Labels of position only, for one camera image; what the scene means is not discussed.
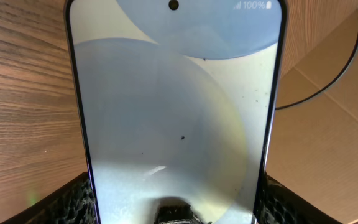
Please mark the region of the blue screen smartphone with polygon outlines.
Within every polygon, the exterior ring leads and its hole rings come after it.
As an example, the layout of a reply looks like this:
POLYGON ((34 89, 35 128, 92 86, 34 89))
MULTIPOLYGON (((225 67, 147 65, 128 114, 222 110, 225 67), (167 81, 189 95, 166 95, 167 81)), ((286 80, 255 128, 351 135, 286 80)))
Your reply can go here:
POLYGON ((286 1, 65 3, 98 223, 255 223, 286 1))

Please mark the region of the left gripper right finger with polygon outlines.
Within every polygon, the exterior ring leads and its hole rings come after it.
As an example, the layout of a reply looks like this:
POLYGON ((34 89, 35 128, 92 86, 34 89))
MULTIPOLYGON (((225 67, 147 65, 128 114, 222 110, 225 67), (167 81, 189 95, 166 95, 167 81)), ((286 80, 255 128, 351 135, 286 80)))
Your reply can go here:
POLYGON ((266 173, 258 185, 254 216, 265 224, 340 224, 266 173))

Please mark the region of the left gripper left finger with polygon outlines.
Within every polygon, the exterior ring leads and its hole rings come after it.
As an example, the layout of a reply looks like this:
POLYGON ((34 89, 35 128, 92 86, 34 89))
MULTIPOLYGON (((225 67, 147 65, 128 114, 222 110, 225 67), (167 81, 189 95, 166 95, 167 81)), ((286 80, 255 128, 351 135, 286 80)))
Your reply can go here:
POLYGON ((3 224, 95 224, 95 202, 84 172, 3 224))

